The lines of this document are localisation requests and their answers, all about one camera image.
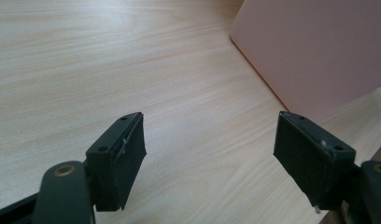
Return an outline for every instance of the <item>wood grain surface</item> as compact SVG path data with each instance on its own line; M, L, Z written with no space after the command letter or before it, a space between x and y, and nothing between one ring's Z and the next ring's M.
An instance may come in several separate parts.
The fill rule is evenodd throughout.
M0 1L0 208L145 114L124 211L98 223L318 223L273 157L285 108L229 38L241 0ZM381 88L318 122L381 146Z

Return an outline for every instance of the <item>wooden table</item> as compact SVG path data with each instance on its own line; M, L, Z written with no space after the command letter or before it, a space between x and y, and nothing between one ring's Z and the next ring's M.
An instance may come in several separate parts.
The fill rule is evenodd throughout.
M241 0L0 2L0 208L142 111L148 155L99 223L318 223L272 156L284 107L229 38ZM381 88L318 122L381 146Z

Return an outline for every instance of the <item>light wooden tabletop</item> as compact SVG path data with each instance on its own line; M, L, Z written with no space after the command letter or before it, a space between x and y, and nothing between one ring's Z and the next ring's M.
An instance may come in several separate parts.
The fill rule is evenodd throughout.
M229 38L241 0L0 1L0 208L145 114L124 211L98 223L318 223L273 157L284 107ZM381 146L381 88L318 122Z

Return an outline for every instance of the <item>black plastic part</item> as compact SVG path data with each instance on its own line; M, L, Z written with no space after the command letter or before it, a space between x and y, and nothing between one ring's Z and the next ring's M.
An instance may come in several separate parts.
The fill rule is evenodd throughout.
M142 113L118 119L89 148L85 165L97 211L124 208L146 155Z
M34 212L37 194L33 194L27 198L13 203L5 208L0 209L0 223L31 223Z
M274 155L313 206L340 207L346 190L341 179L354 169L352 147L305 117L280 112Z
M361 165L360 189L373 224L381 224L381 161Z
M33 224L94 223L86 171L80 161L57 164L44 174Z

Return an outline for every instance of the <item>pink board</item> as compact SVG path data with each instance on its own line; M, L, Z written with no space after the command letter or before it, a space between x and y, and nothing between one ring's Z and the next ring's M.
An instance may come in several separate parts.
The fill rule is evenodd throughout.
M381 1L246 0L231 38L284 105L310 119L381 86Z

